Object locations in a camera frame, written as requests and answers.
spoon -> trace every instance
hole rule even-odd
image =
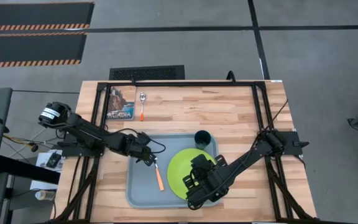
[[[140,114],[140,121],[143,121],[144,119],[143,107],[144,107],[144,102],[146,101],[146,94],[144,92],[140,93],[140,101],[142,102],[142,113]]]

gray tray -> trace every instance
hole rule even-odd
[[[180,208],[187,207],[187,201],[178,197],[171,190],[168,179],[167,169],[171,159],[181,150],[195,148],[195,134],[158,134],[150,135],[150,138],[164,144],[167,147],[162,153],[156,154],[157,165],[164,183],[164,191],[160,191],[155,174],[155,166],[147,167],[144,162],[136,162],[130,158],[128,165],[126,198],[130,205],[135,208]],[[218,155],[218,145],[215,138],[211,138],[205,151],[215,158]],[[150,142],[148,146],[152,151],[161,150],[161,146]],[[203,206],[210,207],[218,202],[207,200]]]

wooden tabletop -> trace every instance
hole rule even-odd
[[[287,99],[284,86],[282,82],[265,82],[272,116],[275,116]],[[76,107],[76,113],[88,121],[92,115],[97,84],[96,81],[83,82]],[[139,121],[141,104],[138,99],[141,91],[147,93],[145,121],[143,122]],[[259,130],[252,91],[248,86],[137,87],[135,98],[134,120],[107,121],[109,131],[134,128],[147,134],[158,134],[195,133],[201,129],[207,130],[216,138],[219,153],[230,163],[249,150]],[[259,100],[266,125],[261,92],[259,92]],[[100,122],[100,117],[101,109],[98,110],[97,122]],[[288,105],[277,116],[274,125],[281,131],[293,129]],[[215,207],[203,207],[196,211],[188,208],[132,208],[125,197],[128,159],[128,157],[105,150],[99,165],[91,222],[275,220],[263,159],[237,176],[229,193],[222,198],[219,204]],[[67,205],[76,161],[76,157],[71,157],[64,163],[55,199],[57,214],[60,214]],[[293,156],[283,156],[282,161],[289,191],[307,213],[316,216],[303,164]],[[81,165],[82,161],[80,161],[77,171],[73,193],[78,187]],[[277,192],[281,214],[285,216],[282,195],[278,189]],[[85,192],[80,217],[84,217],[87,198],[88,193]]]

yellow-green plate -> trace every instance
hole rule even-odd
[[[167,179],[173,193],[186,200],[187,187],[183,178],[190,174],[191,160],[200,154],[204,154],[207,160],[215,163],[215,160],[205,151],[200,149],[185,149],[178,152],[168,165]]]

